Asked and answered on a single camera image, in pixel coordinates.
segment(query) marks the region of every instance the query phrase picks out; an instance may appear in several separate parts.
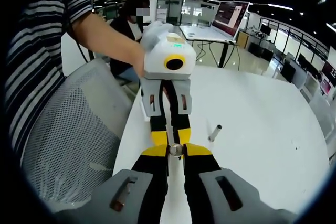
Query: white desk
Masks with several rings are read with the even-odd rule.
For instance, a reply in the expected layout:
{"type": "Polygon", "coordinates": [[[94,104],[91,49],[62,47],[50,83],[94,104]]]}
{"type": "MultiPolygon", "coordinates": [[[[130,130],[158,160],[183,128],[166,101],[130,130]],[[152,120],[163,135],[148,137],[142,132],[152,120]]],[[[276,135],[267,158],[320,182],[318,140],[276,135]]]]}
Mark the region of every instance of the white desk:
{"type": "Polygon", "coordinates": [[[219,60],[218,67],[219,68],[223,67],[227,54],[228,45],[230,42],[235,43],[235,41],[229,40],[227,37],[217,32],[216,30],[210,29],[210,27],[180,26],[180,30],[183,33],[183,36],[185,37],[186,40],[192,41],[192,46],[194,45],[194,41],[222,43],[223,50],[219,60]]]}
{"type": "Polygon", "coordinates": [[[228,43],[227,37],[208,26],[180,26],[180,30],[187,40],[228,43]]]}
{"type": "MultiPolygon", "coordinates": [[[[324,181],[329,160],[319,123],[298,89],[251,73],[196,66],[191,95],[191,143],[209,148],[221,167],[256,187],[270,207],[299,213],[324,181]],[[208,134],[217,124],[223,129],[210,143],[208,134]]],[[[140,93],[124,130],[114,174],[131,169],[141,152],[153,146],[139,101],[140,93]]],[[[165,110],[169,115],[166,103],[165,110]]],[[[177,158],[170,158],[168,184],[161,223],[191,223],[183,161],[177,158]]]]}

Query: dark hair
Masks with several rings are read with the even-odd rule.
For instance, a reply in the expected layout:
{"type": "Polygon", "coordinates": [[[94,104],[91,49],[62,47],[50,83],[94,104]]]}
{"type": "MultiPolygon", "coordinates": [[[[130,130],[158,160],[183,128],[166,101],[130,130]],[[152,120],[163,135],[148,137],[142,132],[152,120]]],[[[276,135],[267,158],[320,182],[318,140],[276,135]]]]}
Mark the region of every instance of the dark hair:
{"type": "Polygon", "coordinates": [[[149,5],[149,0],[126,0],[124,5],[119,9],[120,16],[136,16],[137,8],[143,8],[142,4],[149,5]]]}

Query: laptop screen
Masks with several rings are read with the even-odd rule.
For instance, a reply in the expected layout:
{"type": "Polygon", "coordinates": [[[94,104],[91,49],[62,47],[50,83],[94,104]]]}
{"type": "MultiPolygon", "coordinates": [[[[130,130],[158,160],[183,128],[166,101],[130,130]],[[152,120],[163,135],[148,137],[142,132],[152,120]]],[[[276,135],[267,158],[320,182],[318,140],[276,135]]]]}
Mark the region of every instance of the laptop screen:
{"type": "Polygon", "coordinates": [[[325,94],[329,94],[329,91],[331,89],[331,85],[329,84],[329,82],[326,79],[323,79],[321,82],[321,89],[323,90],[323,92],[325,94]]]}
{"type": "Polygon", "coordinates": [[[239,1],[221,2],[212,25],[234,38],[244,18],[248,4],[249,2],[239,1]]]}

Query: small metal object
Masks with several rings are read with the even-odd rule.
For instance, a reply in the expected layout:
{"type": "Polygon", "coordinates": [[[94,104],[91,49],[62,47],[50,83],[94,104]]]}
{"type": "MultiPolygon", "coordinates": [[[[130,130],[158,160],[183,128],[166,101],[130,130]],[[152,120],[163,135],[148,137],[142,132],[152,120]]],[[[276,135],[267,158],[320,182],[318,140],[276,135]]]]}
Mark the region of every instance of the small metal object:
{"type": "Polygon", "coordinates": [[[183,146],[181,144],[172,144],[169,153],[174,157],[181,157],[183,154],[183,146]]]}
{"type": "Polygon", "coordinates": [[[222,126],[219,124],[217,125],[217,127],[215,128],[214,132],[208,137],[208,140],[210,142],[215,141],[215,137],[219,134],[219,132],[221,131],[222,126]]]}

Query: person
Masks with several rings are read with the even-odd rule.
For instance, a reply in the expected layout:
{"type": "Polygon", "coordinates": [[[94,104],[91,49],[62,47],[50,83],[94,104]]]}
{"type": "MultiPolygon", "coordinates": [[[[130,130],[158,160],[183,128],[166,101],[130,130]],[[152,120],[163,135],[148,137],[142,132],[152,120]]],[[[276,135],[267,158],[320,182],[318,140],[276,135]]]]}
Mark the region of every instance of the person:
{"type": "MultiPolygon", "coordinates": [[[[136,15],[136,11],[139,8],[148,9],[149,4],[149,0],[127,0],[119,9],[119,16],[110,23],[110,26],[128,38],[140,42],[143,33],[143,19],[142,16],[136,15]]],[[[139,82],[139,77],[130,64],[110,59],[110,67],[115,77],[139,82]]]]}
{"type": "Polygon", "coordinates": [[[65,80],[61,62],[65,32],[91,51],[132,65],[139,77],[145,52],[93,14],[89,0],[11,1],[3,109],[8,139],[20,158],[36,119],[65,80]]]}

